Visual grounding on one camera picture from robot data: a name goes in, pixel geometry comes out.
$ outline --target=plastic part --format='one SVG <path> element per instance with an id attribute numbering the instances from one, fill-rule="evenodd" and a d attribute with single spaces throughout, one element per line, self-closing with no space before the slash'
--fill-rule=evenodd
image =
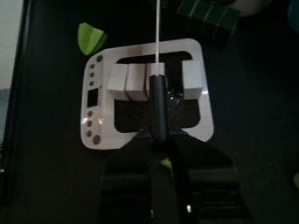
<path id="1" fill-rule="evenodd" d="M 150 102 L 150 131 L 156 144 L 168 141 L 168 119 L 165 100 L 165 81 L 162 75 L 152 75 L 149 78 L 149 102 Z"/>
<path id="2" fill-rule="evenodd" d="M 96 53 L 106 41 L 104 32 L 86 23 L 78 24 L 78 49 L 85 55 Z"/>
<path id="3" fill-rule="evenodd" d="M 236 11 L 240 11 L 241 17 L 252 16 L 258 13 L 269 4 L 272 0 L 237 0 L 229 4 L 228 7 Z"/>
<path id="4" fill-rule="evenodd" d="M 125 78 L 125 92 L 132 101 L 146 101 L 145 64 L 129 64 Z"/>
<path id="5" fill-rule="evenodd" d="M 164 75 L 164 63 L 158 63 L 158 74 Z M 145 64 L 145 93 L 149 97 L 149 77 L 154 75 L 154 63 Z"/>
<path id="6" fill-rule="evenodd" d="M 190 55 L 190 60 L 197 60 L 200 62 L 202 71 L 202 89 L 200 99 L 194 102 L 198 110 L 196 113 L 198 113 L 197 116 L 200 119 L 197 123 L 182 128 L 182 130 L 201 141 L 206 141 L 213 133 L 213 124 L 201 46 L 197 41 L 189 38 L 160 42 L 161 55 L 180 52 L 188 53 Z M 110 73 L 110 67 L 121 59 L 142 55 L 154 55 L 154 43 L 105 49 L 94 54 L 86 62 L 81 89 L 80 139 L 84 145 L 90 149 L 118 149 L 136 134 L 134 131 L 120 132 L 116 128 L 116 101 L 113 95 L 108 92 L 108 76 Z M 93 143 L 93 136 L 100 137 L 98 144 Z"/>
<path id="7" fill-rule="evenodd" d="M 126 86 L 126 64 L 114 64 L 110 67 L 106 90 L 112 93 L 116 100 L 128 101 L 128 96 L 125 92 Z"/>
<path id="8" fill-rule="evenodd" d="M 196 100 L 201 96 L 201 64 L 197 60 L 181 62 L 182 99 Z"/>

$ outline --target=black surface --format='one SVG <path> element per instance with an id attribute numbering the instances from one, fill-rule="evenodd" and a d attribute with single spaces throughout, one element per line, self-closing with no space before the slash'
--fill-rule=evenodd
<path id="1" fill-rule="evenodd" d="M 299 223 L 299 35 L 274 0 L 238 21 L 225 46 L 200 41 L 214 133 L 209 143 L 238 168 L 253 223 Z M 169 8 L 177 7 L 169 2 Z M 96 223 L 98 177 L 110 151 L 80 141 L 80 94 L 88 57 L 78 23 L 106 32 L 105 48 L 154 41 L 149 1 L 25 0 L 4 147 L 13 153 L 1 223 Z M 161 39 L 176 32 L 162 10 Z"/>

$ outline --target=green foam block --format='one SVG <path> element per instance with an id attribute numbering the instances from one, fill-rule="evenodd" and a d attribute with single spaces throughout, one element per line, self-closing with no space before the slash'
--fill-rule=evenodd
<path id="1" fill-rule="evenodd" d="M 85 55 L 97 52 L 106 41 L 105 33 L 86 23 L 78 24 L 78 49 Z"/>

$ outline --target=circular hole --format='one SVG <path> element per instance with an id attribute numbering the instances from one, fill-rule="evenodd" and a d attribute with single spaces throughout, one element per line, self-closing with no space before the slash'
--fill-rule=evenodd
<path id="1" fill-rule="evenodd" d="M 90 127 L 90 125 L 92 125 L 92 121 L 88 121 L 88 126 Z"/>
<path id="2" fill-rule="evenodd" d="M 98 56 L 97 56 L 97 62 L 100 62 L 101 60 L 102 60 L 102 56 L 98 55 Z"/>
<path id="3" fill-rule="evenodd" d="M 100 136 L 98 135 L 93 136 L 92 142 L 93 142 L 93 144 L 98 144 L 98 142 L 100 142 Z"/>

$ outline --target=white bracket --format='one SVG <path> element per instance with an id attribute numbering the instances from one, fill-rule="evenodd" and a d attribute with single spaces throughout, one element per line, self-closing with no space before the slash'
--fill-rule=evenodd
<path id="1" fill-rule="evenodd" d="M 213 124 L 201 46 L 189 38 L 160 43 L 160 53 L 176 52 L 186 52 L 190 55 L 190 61 L 181 63 L 184 67 L 182 86 L 188 93 L 186 98 L 198 99 L 200 109 L 200 122 L 192 128 L 182 130 L 201 141 L 208 141 L 213 133 Z M 153 54 L 154 43 L 150 43 L 110 48 L 89 58 L 84 71 L 80 113 L 80 137 L 88 148 L 117 149 L 136 134 L 134 132 L 121 133 L 114 127 L 114 95 L 124 97 L 124 100 L 126 96 L 124 95 L 124 82 L 114 83 L 113 79 L 118 77 L 109 76 L 129 73 L 129 65 L 117 64 L 120 59 Z"/>

